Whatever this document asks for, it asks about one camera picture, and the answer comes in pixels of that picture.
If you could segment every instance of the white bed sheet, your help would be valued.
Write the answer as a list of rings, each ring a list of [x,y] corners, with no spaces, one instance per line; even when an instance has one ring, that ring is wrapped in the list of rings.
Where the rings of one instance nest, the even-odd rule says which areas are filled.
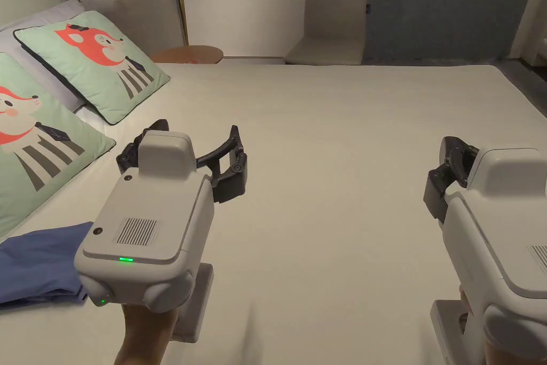
[[[235,123],[247,193],[215,211],[200,340],[170,344],[164,363],[443,363],[429,309],[458,298],[458,280],[422,201],[440,140],[547,154],[547,120],[490,66],[162,67],[172,80],[105,126],[117,146],[14,234],[92,221],[119,177],[115,156],[156,119],[197,155]],[[11,365],[109,364],[122,336],[114,304],[0,314]]]

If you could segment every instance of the round wooden table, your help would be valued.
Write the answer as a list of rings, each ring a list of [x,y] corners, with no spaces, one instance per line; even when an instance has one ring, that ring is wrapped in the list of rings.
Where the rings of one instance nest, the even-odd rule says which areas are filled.
[[[224,57],[221,49],[212,46],[181,46],[153,54],[154,63],[217,64]]]

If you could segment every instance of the folded blue shirt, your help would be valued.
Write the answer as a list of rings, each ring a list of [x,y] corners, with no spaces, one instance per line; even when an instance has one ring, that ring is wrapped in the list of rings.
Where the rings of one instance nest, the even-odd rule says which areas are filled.
[[[0,310],[39,302],[83,303],[74,255],[92,222],[29,232],[0,244]]]

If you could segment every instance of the mint green pillow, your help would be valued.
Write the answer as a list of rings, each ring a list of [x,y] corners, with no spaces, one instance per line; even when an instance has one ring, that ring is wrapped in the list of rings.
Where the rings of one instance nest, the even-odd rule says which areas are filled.
[[[169,81],[167,74],[97,11],[16,30],[14,35],[110,124]]]
[[[0,237],[115,144],[0,53]]]

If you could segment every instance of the speaker grille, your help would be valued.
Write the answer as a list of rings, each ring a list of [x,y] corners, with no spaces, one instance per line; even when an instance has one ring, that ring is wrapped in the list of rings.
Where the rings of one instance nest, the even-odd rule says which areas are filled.
[[[542,271],[547,274],[547,247],[544,245],[533,245],[528,249],[535,257],[534,259],[537,261]]]
[[[154,242],[158,230],[157,220],[127,218],[120,224],[116,243],[146,247]]]

